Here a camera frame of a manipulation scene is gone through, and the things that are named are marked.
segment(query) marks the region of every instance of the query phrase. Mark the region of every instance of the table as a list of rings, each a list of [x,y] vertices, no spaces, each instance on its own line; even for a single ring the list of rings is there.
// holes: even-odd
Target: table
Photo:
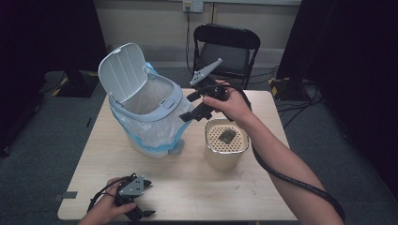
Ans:
[[[191,92],[193,89],[183,89],[184,96]],[[254,113],[288,146],[271,93],[245,93]],[[213,113],[213,118],[217,117],[223,114]],[[81,219],[90,199],[109,179],[137,173],[152,181],[152,186],[135,201],[142,210],[156,210],[155,215],[142,221],[296,220],[267,172],[256,162],[251,147],[230,172],[216,171],[207,164],[206,123],[206,119],[191,122],[182,135],[185,146],[178,155],[150,158],[130,146],[106,98],[69,184],[68,191],[77,191],[77,196],[63,200],[59,218]],[[115,220],[128,218],[122,215]]]

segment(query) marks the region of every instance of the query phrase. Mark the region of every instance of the brown object on perforated lid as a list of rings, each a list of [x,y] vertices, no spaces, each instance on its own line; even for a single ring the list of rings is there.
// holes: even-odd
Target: brown object on perforated lid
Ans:
[[[249,148],[246,132],[235,122],[217,118],[207,122],[205,129],[207,149],[205,158],[214,169],[227,171],[234,168]]]

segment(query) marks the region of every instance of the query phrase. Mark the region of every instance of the person's right hand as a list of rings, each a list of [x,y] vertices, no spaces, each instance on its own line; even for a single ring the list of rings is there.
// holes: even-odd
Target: person's right hand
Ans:
[[[241,127],[245,119],[248,119],[253,113],[243,99],[243,96],[234,88],[227,87],[226,95],[226,101],[221,101],[214,97],[203,97],[203,102],[206,105],[222,111],[229,118],[235,120],[237,125]]]

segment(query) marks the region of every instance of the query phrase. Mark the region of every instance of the baseboard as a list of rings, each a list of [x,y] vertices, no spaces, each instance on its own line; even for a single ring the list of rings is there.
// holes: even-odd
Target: baseboard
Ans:
[[[120,47],[109,45],[108,53]],[[186,49],[174,46],[140,46],[144,58],[155,68],[183,68],[187,66]],[[284,49],[260,49],[255,58],[255,68],[273,68],[281,63]],[[190,67],[192,67],[193,48],[189,50]]]

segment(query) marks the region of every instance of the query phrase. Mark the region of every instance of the white wall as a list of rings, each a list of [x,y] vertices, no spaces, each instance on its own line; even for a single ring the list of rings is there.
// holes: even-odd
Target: white wall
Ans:
[[[108,46],[134,42],[143,49],[146,61],[152,64],[160,67],[186,64],[188,22],[181,1],[96,0],[95,3]],[[254,31],[262,41],[255,65],[279,65],[298,9],[298,5],[205,2],[203,13],[190,16],[190,62],[194,28],[215,22]]]

